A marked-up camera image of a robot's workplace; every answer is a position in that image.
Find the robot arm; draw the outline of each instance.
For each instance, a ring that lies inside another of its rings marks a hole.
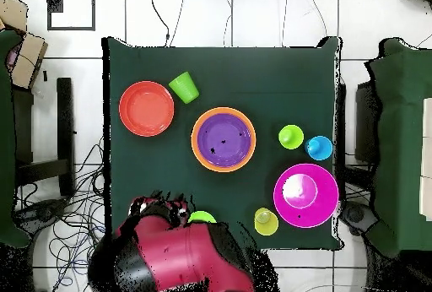
[[[188,224],[185,210],[185,202],[136,199],[112,241],[94,252],[90,286],[100,289],[103,274],[111,292],[163,292],[206,280],[207,292],[254,292],[251,269],[227,225]]]

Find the pink plate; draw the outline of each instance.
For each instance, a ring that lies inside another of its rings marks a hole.
[[[298,228],[313,228],[330,219],[338,206],[338,184],[319,165],[293,165],[279,177],[273,201],[279,215]]]

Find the purple plate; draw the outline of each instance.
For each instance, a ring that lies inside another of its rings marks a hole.
[[[239,117],[219,113],[201,125],[197,142],[201,155],[209,163],[231,167],[246,157],[251,147],[251,133]]]

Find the blue cup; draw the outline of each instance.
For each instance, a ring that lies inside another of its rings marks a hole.
[[[306,153],[314,160],[326,160],[332,155],[333,143],[324,136],[316,136],[305,143]]]

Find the yellow cup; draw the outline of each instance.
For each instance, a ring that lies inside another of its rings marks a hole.
[[[255,230],[258,234],[270,236],[279,227],[278,217],[267,208],[259,208],[255,212]]]

